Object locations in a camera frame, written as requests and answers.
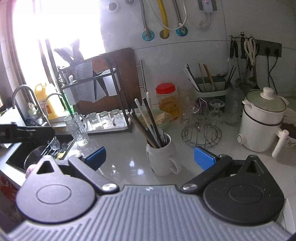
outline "faucet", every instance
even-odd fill
[[[29,91],[31,92],[31,94],[32,94],[32,96],[33,96],[33,98],[34,98],[34,100],[35,100],[35,103],[36,103],[36,105],[37,105],[37,108],[39,109],[39,111],[40,111],[40,113],[41,113],[41,118],[42,118],[42,120],[43,120],[43,122],[44,122],[44,125],[46,125],[46,122],[47,122],[47,124],[48,124],[49,126],[51,126],[50,123],[49,123],[49,120],[48,120],[47,116],[44,114],[44,112],[43,112],[43,110],[42,110],[42,108],[41,108],[41,106],[40,106],[40,104],[39,104],[39,102],[38,102],[38,100],[37,100],[37,97],[36,97],[34,91],[33,91],[28,85],[20,85],[19,87],[17,87],[17,88],[14,90],[14,92],[13,92],[13,94],[12,94],[12,97],[11,97],[11,98],[12,98],[12,108],[15,109],[15,96],[16,96],[17,92],[18,92],[20,89],[27,89],[27,90],[29,90]]]
[[[44,100],[44,106],[46,106],[46,102],[47,102],[48,98],[49,98],[50,96],[53,96],[53,95],[59,95],[59,96],[63,97],[63,95],[62,95],[61,93],[52,93],[52,94],[50,94],[49,96],[47,96],[47,97],[45,98],[45,100]],[[47,112],[47,109],[46,109],[46,108],[45,108],[45,115],[48,117],[48,112]]]

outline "wall outlet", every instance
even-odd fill
[[[270,55],[276,57],[275,55],[275,50],[279,50],[279,57],[281,57],[281,44],[279,43],[274,43],[274,42],[269,42],[269,41],[264,41],[264,40],[255,40],[256,44],[259,44],[259,53],[258,55],[266,56],[265,49],[268,47],[270,48]]]
[[[202,0],[197,0],[197,1],[198,1],[198,6],[199,6],[200,10],[203,10]],[[213,5],[213,10],[217,10],[216,0],[212,0],[212,5]]]

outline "cutting board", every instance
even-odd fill
[[[141,103],[141,91],[139,87],[134,50],[131,48],[125,48],[110,53],[105,53],[101,56],[107,58],[111,62],[112,67],[117,67],[119,70],[121,76],[120,95],[123,100],[124,108],[137,108],[134,100],[135,98],[138,98]],[[103,58],[99,56],[90,58],[88,60],[92,61],[93,70],[96,73],[109,69]],[[126,95],[127,103],[124,99],[124,92]],[[111,111],[114,109],[121,109],[121,106],[118,100],[118,96],[107,95],[95,103],[89,101],[79,101],[76,105],[73,106],[73,108],[79,114],[87,115],[92,112],[100,113],[104,110]]]

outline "yellow plastic jug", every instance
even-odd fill
[[[52,93],[57,93],[56,88],[54,87],[53,84],[48,84],[45,82],[45,83],[40,83],[35,87],[35,95],[45,114],[46,112],[45,112],[44,102],[46,97]],[[57,95],[53,95],[49,97],[46,102],[46,110],[48,113],[48,119],[52,120],[52,119],[58,118],[59,116],[62,116],[65,109],[59,97]]]

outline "window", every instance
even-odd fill
[[[13,12],[16,52],[24,79],[33,90],[37,84],[49,81],[41,59],[43,52],[51,69],[45,39],[54,50],[79,38],[84,59],[105,53],[98,15],[95,0],[16,0]],[[55,51],[53,56],[57,66],[69,66]]]

